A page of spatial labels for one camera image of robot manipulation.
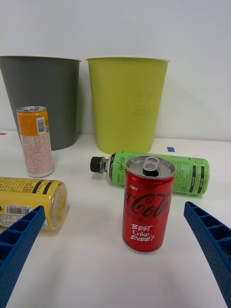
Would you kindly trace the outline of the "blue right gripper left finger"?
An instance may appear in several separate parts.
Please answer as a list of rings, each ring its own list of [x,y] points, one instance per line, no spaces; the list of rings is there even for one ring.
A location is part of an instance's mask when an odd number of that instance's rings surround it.
[[[0,307],[7,306],[15,284],[45,221],[38,206],[0,234]]]

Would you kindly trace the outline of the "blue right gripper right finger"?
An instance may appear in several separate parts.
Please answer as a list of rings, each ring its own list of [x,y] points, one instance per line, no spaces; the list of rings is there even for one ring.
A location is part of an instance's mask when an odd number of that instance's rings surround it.
[[[231,230],[192,202],[186,202],[184,217],[212,270],[227,307],[231,307]]]

